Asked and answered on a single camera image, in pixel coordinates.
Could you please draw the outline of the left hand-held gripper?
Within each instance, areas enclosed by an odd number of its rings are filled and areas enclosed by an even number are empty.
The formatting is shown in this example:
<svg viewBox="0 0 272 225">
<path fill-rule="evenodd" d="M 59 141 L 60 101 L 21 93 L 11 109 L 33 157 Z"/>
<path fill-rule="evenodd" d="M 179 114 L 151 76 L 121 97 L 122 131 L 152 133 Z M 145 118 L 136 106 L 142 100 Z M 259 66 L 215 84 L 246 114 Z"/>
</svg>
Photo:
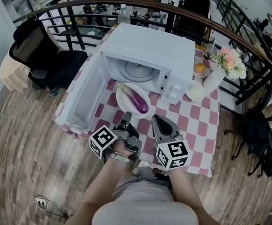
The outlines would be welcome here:
<svg viewBox="0 0 272 225">
<path fill-rule="evenodd" d="M 103 153 L 108 148 L 111 148 L 116 140 L 124 140 L 127 150 L 139 156 L 142 141 L 139 139 L 139 134 L 131 125 L 132 113 L 126 112 L 119 122 L 112 130 L 106 125 L 100 127 L 89 138 L 90 148 L 99 158 L 103 158 Z"/>
</svg>

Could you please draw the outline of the white round plate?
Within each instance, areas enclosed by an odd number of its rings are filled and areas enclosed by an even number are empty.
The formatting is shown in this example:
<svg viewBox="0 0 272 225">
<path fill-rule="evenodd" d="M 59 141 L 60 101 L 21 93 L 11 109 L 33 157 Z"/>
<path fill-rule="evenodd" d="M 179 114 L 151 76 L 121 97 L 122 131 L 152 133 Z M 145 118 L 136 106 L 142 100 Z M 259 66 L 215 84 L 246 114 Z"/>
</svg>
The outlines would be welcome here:
<svg viewBox="0 0 272 225">
<path fill-rule="evenodd" d="M 121 87 L 122 84 L 130 87 L 134 91 L 136 91 L 147 103 L 148 105 L 148 112 L 147 113 L 140 113 L 137 108 L 133 105 L 131 100 L 128 98 L 128 96 L 122 91 Z M 117 84 L 117 90 L 116 90 L 116 100 L 120 107 L 120 109 L 123 112 L 131 112 L 132 117 L 136 119 L 143 119 L 143 118 L 149 118 L 153 115 L 153 109 L 150 102 L 150 99 L 148 97 L 148 93 L 146 90 L 142 89 L 140 86 L 134 84 L 134 83 L 120 83 Z"/>
</svg>

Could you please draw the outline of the purple eggplant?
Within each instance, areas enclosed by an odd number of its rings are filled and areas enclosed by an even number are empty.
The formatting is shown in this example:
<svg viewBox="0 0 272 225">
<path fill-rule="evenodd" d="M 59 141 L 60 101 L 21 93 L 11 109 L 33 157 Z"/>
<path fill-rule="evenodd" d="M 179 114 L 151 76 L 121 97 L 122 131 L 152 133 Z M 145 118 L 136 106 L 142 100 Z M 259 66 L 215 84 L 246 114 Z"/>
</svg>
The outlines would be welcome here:
<svg viewBox="0 0 272 225">
<path fill-rule="evenodd" d="M 140 94 L 125 84 L 119 84 L 118 87 L 130 99 L 131 103 L 135 106 L 138 112 L 141 114 L 148 112 L 148 104 Z"/>
</svg>

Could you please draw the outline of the white microwave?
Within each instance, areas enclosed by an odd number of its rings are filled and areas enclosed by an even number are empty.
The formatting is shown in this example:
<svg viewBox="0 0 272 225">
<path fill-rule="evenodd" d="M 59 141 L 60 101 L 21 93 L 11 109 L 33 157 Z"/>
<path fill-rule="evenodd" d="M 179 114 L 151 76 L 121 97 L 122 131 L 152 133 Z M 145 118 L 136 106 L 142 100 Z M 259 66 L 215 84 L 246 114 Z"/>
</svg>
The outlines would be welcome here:
<svg viewBox="0 0 272 225">
<path fill-rule="evenodd" d="M 190 86 L 195 43 L 184 37 L 151 28 L 120 24 L 112 28 L 90 54 L 68 87 L 54 120 L 74 133 L 88 133 L 102 103 L 108 82 L 134 83 L 176 105 Z M 160 71 L 148 82 L 132 82 L 119 69 L 127 61 Z"/>
</svg>

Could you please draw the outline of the person's right forearm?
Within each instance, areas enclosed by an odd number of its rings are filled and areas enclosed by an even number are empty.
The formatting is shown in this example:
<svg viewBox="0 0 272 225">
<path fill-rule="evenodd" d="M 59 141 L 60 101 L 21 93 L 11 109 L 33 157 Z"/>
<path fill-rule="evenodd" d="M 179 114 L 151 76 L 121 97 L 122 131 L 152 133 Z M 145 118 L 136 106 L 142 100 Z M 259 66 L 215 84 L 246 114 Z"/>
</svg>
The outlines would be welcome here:
<svg viewBox="0 0 272 225">
<path fill-rule="evenodd" d="M 193 185 L 183 168 L 169 170 L 169 178 L 173 188 L 175 200 L 191 207 L 198 217 L 199 225 L 220 225 L 204 209 Z"/>
</svg>

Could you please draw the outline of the person's left forearm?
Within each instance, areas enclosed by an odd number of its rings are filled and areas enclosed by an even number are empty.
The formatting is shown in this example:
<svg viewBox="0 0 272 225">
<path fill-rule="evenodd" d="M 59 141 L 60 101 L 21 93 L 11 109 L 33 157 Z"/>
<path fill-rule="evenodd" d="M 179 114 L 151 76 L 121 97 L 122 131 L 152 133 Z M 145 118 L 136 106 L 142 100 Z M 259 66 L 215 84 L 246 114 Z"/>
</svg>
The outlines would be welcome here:
<svg viewBox="0 0 272 225">
<path fill-rule="evenodd" d="M 109 158 L 97 177 L 85 191 L 82 201 L 67 225 L 91 225 L 95 213 L 107 204 L 128 163 Z"/>
</svg>

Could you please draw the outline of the person's left hand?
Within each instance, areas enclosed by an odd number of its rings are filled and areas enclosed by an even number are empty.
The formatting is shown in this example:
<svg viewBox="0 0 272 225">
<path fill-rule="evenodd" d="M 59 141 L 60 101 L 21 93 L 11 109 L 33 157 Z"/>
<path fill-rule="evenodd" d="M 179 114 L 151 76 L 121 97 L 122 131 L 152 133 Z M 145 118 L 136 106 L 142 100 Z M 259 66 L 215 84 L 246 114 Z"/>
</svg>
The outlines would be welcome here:
<svg viewBox="0 0 272 225">
<path fill-rule="evenodd" d="M 126 149 L 124 140 L 116 140 L 112 145 L 112 150 L 127 157 L 132 155 L 132 152 Z"/>
</svg>

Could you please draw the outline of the white wristband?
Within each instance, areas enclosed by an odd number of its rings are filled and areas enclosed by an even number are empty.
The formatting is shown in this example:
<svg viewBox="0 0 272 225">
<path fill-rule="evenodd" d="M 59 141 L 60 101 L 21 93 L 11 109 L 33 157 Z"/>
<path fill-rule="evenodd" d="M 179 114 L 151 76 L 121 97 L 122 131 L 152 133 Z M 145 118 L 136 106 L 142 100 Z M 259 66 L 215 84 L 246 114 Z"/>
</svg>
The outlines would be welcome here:
<svg viewBox="0 0 272 225">
<path fill-rule="evenodd" d="M 130 159 L 129 159 L 129 157 L 127 155 L 119 153 L 119 152 L 115 152 L 115 151 L 112 151 L 110 153 L 109 158 L 113 158 L 115 160 L 118 160 L 118 161 L 124 162 L 124 163 L 129 163 L 130 162 Z"/>
</svg>

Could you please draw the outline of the black waist pouch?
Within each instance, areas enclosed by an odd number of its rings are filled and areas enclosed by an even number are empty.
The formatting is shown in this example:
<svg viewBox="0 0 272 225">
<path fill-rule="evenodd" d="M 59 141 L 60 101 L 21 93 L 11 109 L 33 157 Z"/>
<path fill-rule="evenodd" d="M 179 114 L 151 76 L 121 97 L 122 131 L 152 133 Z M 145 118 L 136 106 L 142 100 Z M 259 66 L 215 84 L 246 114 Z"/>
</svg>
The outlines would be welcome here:
<svg viewBox="0 0 272 225">
<path fill-rule="evenodd" d="M 173 193 L 173 187 L 168 175 L 163 174 L 162 170 L 153 168 L 153 174 L 155 176 L 155 182 L 159 185 L 166 186 L 171 193 Z"/>
</svg>

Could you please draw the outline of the person's grey trousers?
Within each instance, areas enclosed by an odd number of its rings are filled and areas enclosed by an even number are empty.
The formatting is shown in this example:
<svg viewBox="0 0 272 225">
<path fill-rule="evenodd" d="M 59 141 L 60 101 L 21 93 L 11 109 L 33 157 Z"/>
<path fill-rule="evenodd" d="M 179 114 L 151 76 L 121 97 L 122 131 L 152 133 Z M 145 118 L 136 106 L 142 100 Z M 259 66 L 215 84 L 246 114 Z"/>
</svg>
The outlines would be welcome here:
<svg viewBox="0 0 272 225">
<path fill-rule="evenodd" d="M 155 182 L 152 170 L 148 167 L 137 167 L 132 172 L 124 173 L 116 185 L 112 199 L 128 196 L 132 199 L 144 197 L 148 200 L 174 200 L 173 193 L 166 186 Z"/>
</svg>

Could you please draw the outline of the small white saucer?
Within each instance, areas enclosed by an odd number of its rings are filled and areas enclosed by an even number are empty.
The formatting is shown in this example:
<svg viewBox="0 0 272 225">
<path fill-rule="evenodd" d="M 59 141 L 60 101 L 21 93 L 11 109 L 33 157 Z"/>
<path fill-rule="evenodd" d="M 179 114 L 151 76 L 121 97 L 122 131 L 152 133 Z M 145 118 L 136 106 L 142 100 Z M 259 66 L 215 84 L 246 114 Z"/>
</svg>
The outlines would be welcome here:
<svg viewBox="0 0 272 225">
<path fill-rule="evenodd" d="M 200 102 L 205 98 L 205 89 L 199 82 L 192 80 L 188 90 L 185 92 L 186 96 L 195 102 Z"/>
</svg>

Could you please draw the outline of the person's grey shirt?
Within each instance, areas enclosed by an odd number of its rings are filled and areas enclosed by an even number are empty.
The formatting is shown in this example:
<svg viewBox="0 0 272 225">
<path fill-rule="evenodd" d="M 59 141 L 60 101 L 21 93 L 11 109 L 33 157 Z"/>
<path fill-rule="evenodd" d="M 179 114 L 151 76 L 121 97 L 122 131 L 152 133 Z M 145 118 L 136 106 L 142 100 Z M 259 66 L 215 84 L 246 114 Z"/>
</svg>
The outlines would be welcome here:
<svg viewBox="0 0 272 225">
<path fill-rule="evenodd" d="M 175 202 L 167 187 L 143 180 L 119 186 L 94 214 L 92 225 L 198 225 L 198 217 Z"/>
</svg>

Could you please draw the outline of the glass cup with straw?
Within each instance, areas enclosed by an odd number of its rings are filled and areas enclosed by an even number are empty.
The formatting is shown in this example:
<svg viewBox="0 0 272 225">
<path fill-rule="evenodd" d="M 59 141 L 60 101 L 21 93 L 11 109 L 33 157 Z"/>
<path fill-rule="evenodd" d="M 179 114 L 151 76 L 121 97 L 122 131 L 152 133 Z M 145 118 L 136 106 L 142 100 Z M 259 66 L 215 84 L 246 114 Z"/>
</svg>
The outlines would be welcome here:
<svg viewBox="0 0 272 225">
<path fill-rule="evenodd" d="M 204 52 L 203 58 L 205 60 L 210 60 L 217 53 L 217 48 L 214 44 L 206 44 L 206 50 Z"/>
</svg>

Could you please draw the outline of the pastel flower bouquet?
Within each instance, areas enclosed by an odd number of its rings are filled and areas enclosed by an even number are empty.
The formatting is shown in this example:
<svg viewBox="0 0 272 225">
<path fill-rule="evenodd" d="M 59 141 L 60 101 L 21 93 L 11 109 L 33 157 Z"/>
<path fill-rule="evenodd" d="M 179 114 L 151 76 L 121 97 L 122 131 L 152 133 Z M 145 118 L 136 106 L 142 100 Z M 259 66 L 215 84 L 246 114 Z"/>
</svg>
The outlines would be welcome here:
<svg viewBox="0 0 272 225">
<path fill-rule="evenodd" d="M 229 79 L 245 79 L 246 66 L 241 55 L 242 51 L 238 48 L 223 47 L 213 56 L 213 60 L 224 70 Z"/>
</svg>

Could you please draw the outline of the black railing with wooden rail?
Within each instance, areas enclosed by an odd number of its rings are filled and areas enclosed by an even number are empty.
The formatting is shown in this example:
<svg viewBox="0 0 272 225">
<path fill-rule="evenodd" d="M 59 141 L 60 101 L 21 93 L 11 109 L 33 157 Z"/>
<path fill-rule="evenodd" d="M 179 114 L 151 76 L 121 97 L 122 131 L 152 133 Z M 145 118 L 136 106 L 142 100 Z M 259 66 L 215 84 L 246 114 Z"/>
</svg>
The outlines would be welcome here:
<svg viewBox="0 0 272 225">
<path fill-rule="evenodd" d="M 237 33 L 229 30 L 228 28 L 220 25 L 217 22 L 214 22 L 211 19 L 208 19 L 202 15 L 194 13 L 192 11 L 185 10 L 183 8 L 170 6 L 167 4 L 155 2 L 152 0 L 73 0 L 67 2 L 61 2 L 60 0 L 53 0 L 47 7 L 39 9 L 37 11 L 30 12 L 20 18 L 17 18 L 13 23 L 23 22 L 28 18 L 36 17 L 41 18 L 43 14 L 48 14 L 52 10 L 61 11 L 65 8 L 68 12 L 67 15 L 59 13 L 58 16 L 48 16 L 47 20 L 53 21 L 55 19 L 61 19 L 63 22 L 60 25 L 61 28 L 65 28 L 64 32 L 57 32 L 57 36 L 65 36 L 65 42 L 68 44 L 68 47 L 71 49 L 72 44 L 74 43 L 71 40 L 72 36 L 77 37 L 76 43 L 81 46 L 82 49 L 85 49 L 88 46 L 87 43 L 83 42 L 83 37 L 79 31 L 82 27 L 78 25 L 75 19 L 77 17 L 86 17 L 86 14 L 75 14 L 73 8 L 80 5 L 121 5 L 126 4 L 129 6 L 135 6 L 140 8 L 148 8 L 151 10 L 162 11 L 168 14 L 168 20 L 166 24 L 161 24 L 160 22 L 153 22 L 149 20 L 143 20 L 140 18 L 132 18 L 134 22 L 147 23 L 155 26 L 159 26 L 165 29 L 165 32 L 173 33 L 179 36 L 184 36 L 189 38 L 197 43 L 208 43 L 209 40 L 206 39 L 204 34 L 196 34 L 191 31 L 190 27 L 197 25 L 200 28 L 204 28 L 206 32 L 216 31 L 228 38 L 231 44 L 237 44 L 238 47 L 246 53 L 248 56 L 255 56 L 256 60 L 260 65 L 260 70 L 257 70 L 252 62 L 245 62 L 246 68 L 250 70 L 250 73 L 253 74 L 253 77 L 248 77 L 241 79 L 239 84 L 231 81 L 231 79 L 225 78 L 224 81 L 228 84 L 237 88 L 236 92 L 232 92 L 225 87 L 220 86 L 220 90 L 236 98 L 236 105 L 241 104 L 246 99 L 255 94 L 262 87 L 266 88 L 266 94 L 262 99 L 263 105 L 267 106 L 272 102 L 272 56 L 269 50 L 266 50 L 265 53 L 261 53 L 257 48 L 253 47 Z M 70 19 L 70 23 L 66 23 L 65 18 Z M 181 21 L 188 20 L 190 26 L 181 26 Z"/>
</svg>

